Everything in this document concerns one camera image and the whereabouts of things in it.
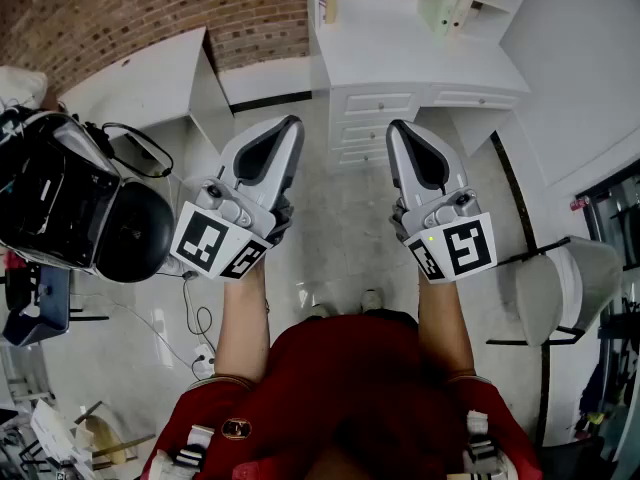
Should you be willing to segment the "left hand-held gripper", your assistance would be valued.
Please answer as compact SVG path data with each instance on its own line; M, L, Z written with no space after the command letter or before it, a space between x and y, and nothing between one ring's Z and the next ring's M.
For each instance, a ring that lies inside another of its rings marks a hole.
M234 137L224 148L216 178L186 201L170 253L209 279L243 279L273 247L276 200L292 184L304 143L294 115L266 120ZM227 184L254 184L256 202Z

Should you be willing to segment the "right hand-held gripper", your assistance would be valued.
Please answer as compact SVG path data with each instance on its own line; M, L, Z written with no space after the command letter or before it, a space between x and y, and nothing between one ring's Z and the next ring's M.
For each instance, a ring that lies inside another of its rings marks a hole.
M425 205L436 192L449 194L467 185L455 150L434 132L400 119L389 124L386 144L393 184L404 207L414 209L402 218L407 233L403 245L427 281L455 282L495 267L491 217L480 210L473 190Z

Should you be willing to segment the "person's left forearm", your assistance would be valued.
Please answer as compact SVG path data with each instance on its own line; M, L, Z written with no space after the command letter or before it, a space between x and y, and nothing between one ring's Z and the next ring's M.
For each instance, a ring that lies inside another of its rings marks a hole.
M269 350L265 267L260 259L243 279L224 285L215 373L258 383L265 375Z

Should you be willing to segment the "person's right forearm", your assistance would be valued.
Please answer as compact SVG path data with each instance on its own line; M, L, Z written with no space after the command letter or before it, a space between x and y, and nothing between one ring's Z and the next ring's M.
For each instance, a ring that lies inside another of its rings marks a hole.
M474 357L455 282L419 274L418 336L427 372L441 381L475 374Z

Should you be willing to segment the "white drawer with knob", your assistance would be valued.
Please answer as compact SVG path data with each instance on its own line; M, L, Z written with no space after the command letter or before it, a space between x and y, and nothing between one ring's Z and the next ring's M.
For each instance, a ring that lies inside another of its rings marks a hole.
M333 148L351 147L381 141L386 137L391 120L372 120L336 124L332 129Z
M360 167L366 165L380 165L388 162L386 148L374 147L367 149L344 149L337 154L339 167Z
M416 109L415 93L353 94L344 103L345 116L408 114Z
M434 106L452 108L513 109L519 102L517 96L475 91L438 89L432 92Z

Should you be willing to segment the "white desk with drawers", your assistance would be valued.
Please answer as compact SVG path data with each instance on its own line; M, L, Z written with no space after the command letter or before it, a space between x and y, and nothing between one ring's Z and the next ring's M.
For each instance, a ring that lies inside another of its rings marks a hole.
M339 167L344 149L386 148L381 141L333 148L336 124L372 120L415 120L422 108L445 109L467 155L473 155L529 92L529 87L497 44L457 36L435 36L418 15L416 0L337 0L337 18L321 25L309 11L311 87L327 103L327 169L344 172L378 165ZM438 89L517 96L513 109L434 106ZM417 109L408 114L345 116L348 95L415 93Z

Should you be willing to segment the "person's right hand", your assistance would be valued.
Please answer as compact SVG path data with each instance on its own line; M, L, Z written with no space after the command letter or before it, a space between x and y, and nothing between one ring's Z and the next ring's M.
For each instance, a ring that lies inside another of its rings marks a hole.
M394 228L396 238L400 242L404 242L409 238L409 235L402 223L402 218L406 212L407 210L404 207L403 199L399 197L392 205L392 214L389 221Z

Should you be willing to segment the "person's left hand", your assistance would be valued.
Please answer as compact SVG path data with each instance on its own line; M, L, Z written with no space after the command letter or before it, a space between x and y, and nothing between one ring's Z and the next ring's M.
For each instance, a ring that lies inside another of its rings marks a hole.
M272 210L272 214L276 218L276 225L267 238L267 241L273 246L278 245L282 241L284 233L291 226L293 211L294 207L290 201L284 194L281 194L276 201L276 206Z

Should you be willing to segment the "white side table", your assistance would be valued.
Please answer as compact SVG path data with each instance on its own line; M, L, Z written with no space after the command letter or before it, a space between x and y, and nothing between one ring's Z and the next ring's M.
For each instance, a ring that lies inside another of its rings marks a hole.
M207 54L204 28L120 59L64 93L81 120L108 130L116 155L185 181L213 174L234 117Z

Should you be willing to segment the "black framed glass door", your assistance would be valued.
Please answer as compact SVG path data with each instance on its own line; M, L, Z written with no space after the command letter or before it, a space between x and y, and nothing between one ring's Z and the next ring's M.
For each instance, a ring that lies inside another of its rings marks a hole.
M611 245L623 269L640 268L640 169L619 173L579 193L590 237Z

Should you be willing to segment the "white power strip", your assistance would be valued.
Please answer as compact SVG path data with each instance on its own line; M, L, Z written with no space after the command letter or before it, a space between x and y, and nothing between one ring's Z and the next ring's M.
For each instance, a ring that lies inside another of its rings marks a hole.
M193 372L198 378L208 378L214 375L215 356L214 350L206 343L202 343L195 349L196 359L193 363Z

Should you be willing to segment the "person's red shirt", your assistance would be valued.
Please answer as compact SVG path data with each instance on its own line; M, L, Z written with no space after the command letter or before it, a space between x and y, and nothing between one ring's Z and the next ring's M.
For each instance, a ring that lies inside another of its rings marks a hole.
M519 480L542 480L531 442L491 383L438 380L403 322L330 317L285 331L260 382L220 375L186 391L156 449L176 458L200 425L213 436L195 480L302 480L330 445L375 478L445 480L463 468L470 411L487 416Z

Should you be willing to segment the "blue plastic chair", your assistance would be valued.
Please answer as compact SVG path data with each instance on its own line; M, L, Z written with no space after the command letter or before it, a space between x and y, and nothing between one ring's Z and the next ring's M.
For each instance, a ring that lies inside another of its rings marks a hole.
M28 264L5 271L9 314L3 337L17 347L31 345L67 332L70 320L70 271Z

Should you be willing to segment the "white paper sheets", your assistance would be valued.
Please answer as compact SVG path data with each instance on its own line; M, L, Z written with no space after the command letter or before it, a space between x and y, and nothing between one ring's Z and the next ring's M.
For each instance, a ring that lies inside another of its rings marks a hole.
M65 417L40 399L30 425L48 459L71 467L82 480L98 480L93 471L92 434L72 427Z

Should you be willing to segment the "grey chair with black frame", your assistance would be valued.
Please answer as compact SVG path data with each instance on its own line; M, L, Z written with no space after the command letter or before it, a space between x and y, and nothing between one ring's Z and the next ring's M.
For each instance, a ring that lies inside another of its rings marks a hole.
M540 391L541 442L569 443L600 360L599 318L621 290L622 259L611 245L568 236L502 264L522 336L490 339L486 350L496 367L515 375L520 394Z

